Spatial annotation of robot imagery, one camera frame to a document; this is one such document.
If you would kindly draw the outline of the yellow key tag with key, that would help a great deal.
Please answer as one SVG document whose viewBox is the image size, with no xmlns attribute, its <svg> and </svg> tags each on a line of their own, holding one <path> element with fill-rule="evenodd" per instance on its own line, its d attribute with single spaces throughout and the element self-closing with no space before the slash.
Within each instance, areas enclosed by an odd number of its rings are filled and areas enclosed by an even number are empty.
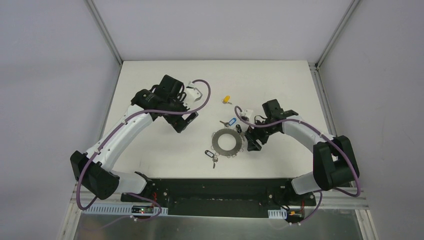
<svg viewBox="0 0 424 240">
<path fill-rule="evenodd" d="M 230 105 L 232 105 L 233 103 L 232 103 L 232 102 L 230 102 L 230 99 L 231 99 L 231 97 L 230 97 L 229 95 L 227 95 L 227 96 L 225 96 L 225 97 L 222 99 L 222 103 L 223 103 L 223 104 L 230 104 Z"/>
</svg>

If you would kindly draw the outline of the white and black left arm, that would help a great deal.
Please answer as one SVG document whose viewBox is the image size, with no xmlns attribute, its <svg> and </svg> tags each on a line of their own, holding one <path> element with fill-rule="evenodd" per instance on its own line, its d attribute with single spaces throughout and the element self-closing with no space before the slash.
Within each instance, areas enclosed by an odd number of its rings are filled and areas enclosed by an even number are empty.
<svg viewBox="0 0 424 240">
<path fill-rule="evenodd" d="M 99 200 L 115 193 L 133 193 L 140 202 L 152 198 L 153 189 L 147 177 L 138 172 L 115 171 L 114 165 L 135 137 L 157 118 L 181 133 L 198 116 L 191 106 L 200 101 L 203 93 L 196 87 L 199 80 L 183 84 L 164 75 L 151 89 L 138 91 L 119 121 L 97 143 L 86 151 L 76 150 L 70 164 L 77 188 L 85 187 Z"/>
</svg>

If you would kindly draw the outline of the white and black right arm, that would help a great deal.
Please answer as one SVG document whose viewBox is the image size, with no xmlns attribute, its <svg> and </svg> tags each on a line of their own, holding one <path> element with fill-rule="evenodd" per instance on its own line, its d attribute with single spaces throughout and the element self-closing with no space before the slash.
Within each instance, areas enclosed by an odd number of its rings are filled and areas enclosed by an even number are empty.
<svg viewBox="0 0 424 240">
<path fill-rule="evenodd" d="M 350 139 L 344 135 L 325 134 L 306 122 L 294 110 L 284 110 L 276 99 L 262 105 L 265 117 L 250 122 L 250 114 L 240 112 L 240 119 L 248 125 L 245 131 L 247 150 L 260 151 L 271 135 L 288 135 L 312 153 L 312 171 L 289 181 L 284 190 L 284 200 L 296 205 L 304 194 L 332 189 L 354 182 L 358 197 L 361 192 L 360 171 Z"/>
</svg>

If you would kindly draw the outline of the black key tag with key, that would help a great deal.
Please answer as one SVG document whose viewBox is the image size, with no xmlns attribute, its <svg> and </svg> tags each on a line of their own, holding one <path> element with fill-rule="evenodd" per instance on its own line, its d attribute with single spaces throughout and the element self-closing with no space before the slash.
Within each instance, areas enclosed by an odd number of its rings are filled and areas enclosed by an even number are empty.
<svg viewBox="0 0 424 240">
<path fill-rule="evenodd" d="M 239 124 L 237 124 L 237 125 L 235 126 L 235 130 L 236 130 L 236 132 L 237 132 L 239 135 L 243 132 L 243 130 L 242 130 L 242 128 L 241 128 L 241 126 L 240 126 Z"/>
</svg>

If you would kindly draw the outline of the blue key tag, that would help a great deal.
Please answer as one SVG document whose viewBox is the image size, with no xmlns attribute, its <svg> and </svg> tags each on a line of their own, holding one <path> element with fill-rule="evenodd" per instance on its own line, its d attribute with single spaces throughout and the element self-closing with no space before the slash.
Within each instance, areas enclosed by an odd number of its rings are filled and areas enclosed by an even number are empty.
<svg viewBox="0 0 424 240">
<path fill-rule="evenodd" d="M 235 117 L 233 117 L 232 119 L 230 119 L 229 121 L 227 121 L 227 122 L 224 122 L 224 121 L 219 121 L 221 124 L 223 124 L 226 128 L 229 128 L 229 127 L 231 127 L 233 124 L 235 124 L 236 123 L 236 121 L 237 121 L 237 119 L 235 118 Z"/>
</svg>

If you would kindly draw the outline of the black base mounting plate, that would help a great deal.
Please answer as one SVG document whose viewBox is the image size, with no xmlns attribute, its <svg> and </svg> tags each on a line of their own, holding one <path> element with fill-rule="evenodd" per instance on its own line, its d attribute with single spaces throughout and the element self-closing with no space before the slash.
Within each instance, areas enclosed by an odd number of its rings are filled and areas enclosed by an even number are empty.
<svg viewBox="0 0 424 240">
<path fill-rule="evenodd" d="M 311 192 L 295 196 L 288 178 L 153 178 L 140 196 L 174 216 L 266 218 L 269 210 L 314 207 Z"/>
</svg>

